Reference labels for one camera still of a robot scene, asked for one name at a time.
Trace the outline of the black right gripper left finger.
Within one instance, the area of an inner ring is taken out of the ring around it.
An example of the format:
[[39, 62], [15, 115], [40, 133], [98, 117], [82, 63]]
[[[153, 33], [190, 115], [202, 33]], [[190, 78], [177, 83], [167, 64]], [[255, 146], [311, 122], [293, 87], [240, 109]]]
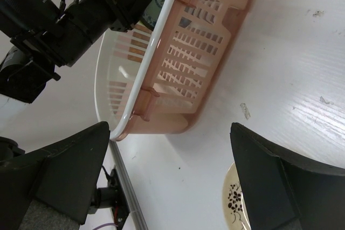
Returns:
[[79, 229], [109, 141], [99, 122], [61, 141], [1, 161], [1, 229]]

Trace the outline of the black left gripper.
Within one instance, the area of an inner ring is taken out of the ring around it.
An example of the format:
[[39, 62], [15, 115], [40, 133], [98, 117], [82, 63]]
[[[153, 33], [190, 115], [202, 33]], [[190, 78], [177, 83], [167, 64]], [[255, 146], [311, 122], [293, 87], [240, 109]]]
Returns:
[[132, 30], [152, 0], [81, 0], [71, 4], [58, 25], [64, 34], [53, 44], [62, 66], [71, 67], [102, 34]]

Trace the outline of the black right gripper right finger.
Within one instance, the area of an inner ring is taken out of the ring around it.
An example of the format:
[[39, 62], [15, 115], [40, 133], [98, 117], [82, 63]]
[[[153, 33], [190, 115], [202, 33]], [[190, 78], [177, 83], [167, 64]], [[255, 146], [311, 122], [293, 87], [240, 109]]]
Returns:
[[344, 169], [275, 144], [240, 123], [230, 140], [252, 229], [344, 229]]

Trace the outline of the cream plate with black motif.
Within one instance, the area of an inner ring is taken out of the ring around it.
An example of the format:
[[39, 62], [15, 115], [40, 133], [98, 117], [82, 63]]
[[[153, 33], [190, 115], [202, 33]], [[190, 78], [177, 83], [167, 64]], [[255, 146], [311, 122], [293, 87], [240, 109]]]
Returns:
[[223, 182], [222, 208], [228, 229], [251, 229], [235, 163], [231, 164]]

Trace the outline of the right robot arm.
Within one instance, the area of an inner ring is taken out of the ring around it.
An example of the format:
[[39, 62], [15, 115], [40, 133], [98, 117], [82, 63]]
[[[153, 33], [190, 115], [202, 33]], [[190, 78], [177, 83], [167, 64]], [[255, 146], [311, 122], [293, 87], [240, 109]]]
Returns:
[[[223, 185], [229, 229], [344, 229], [344, 169], [281, 147], [239, 123], [231, 126], [234, 163]], [[123, 160], [98, 188], [107, 148], [119, 154], [99, 122], [26, 153], [1, 138], [1, 229], [79, 229], [89, 214], [113, 211], [113, 226], [147, 224]]]

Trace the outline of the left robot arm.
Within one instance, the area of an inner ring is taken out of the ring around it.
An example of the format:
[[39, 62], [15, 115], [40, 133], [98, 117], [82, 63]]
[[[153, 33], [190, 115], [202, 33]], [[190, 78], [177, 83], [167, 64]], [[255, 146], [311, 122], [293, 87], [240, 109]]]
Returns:
[[1, 31], [12, 48], [1, 63], [1, 94], [32, 103], [56, 67], [73, 66], [106, 30], [127, 32], [151, 0], [1, 0]]

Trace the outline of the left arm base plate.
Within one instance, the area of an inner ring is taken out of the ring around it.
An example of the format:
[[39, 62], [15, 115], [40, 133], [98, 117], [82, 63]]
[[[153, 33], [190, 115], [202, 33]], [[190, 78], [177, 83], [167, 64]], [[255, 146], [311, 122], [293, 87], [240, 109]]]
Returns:
[[94, 229], [102, 229], [107, 226], [123, 229], [125, 221], [129, 216], [129, 211], [125, 204], [125, 198], [121, 191], [118, 176], [114, 168], [111, 173], [108, 173], [104, 166], [102, 166], [102, 169], [107, 179], [107, 186], [96, 187], [93, 192], [88, 214], [95, 214], [99, 209], [110, 208], [113, 222], [102, 224]]

